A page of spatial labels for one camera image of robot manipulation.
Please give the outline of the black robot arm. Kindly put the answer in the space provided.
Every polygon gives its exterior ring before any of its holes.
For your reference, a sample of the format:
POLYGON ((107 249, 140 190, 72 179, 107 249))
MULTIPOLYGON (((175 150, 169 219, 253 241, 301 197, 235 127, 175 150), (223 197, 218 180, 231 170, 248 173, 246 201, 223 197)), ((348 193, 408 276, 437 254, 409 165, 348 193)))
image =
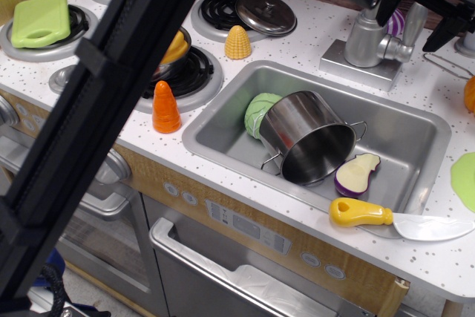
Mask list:
MULTIPOLYGON (((1 294, 24 298, 60 231, 107 151, 131 128, 131 113, 172 35, 195 0, 113 0, 90 39, 79 43, 78 65, 27 156, 12 189, 1 198, 9 218, 1 243, 1 294)), ((374 0, 358 0, 370 5, 374 0)), ((336 248, 347 260, 363 260, 454 304, 474 302, 474 235, 435 244, 436 254, 418 272, 403 256, 415 248, 386 242, 374 248, 368 235, 338 232, 327 215, 275 187, 236 199, 267 217, 336 248)))

